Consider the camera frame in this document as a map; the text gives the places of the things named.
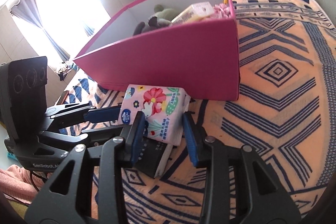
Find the pink knit sleeve forearm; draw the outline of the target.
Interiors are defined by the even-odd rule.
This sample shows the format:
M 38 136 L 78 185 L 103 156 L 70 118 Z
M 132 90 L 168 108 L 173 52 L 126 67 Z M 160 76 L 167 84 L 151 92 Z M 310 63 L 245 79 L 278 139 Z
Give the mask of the pink knit sleeve forearm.
M 1 192 L 9 200 L 17 201 L 29 205 L 37 195 L 38 189 L 45 184 L 40 177 L 49 178 L 52 173 L 34 172 L 30 177 L 30 171 L 19 167 L 18 165 L 11 165 L 8 169 L 0 170 Z

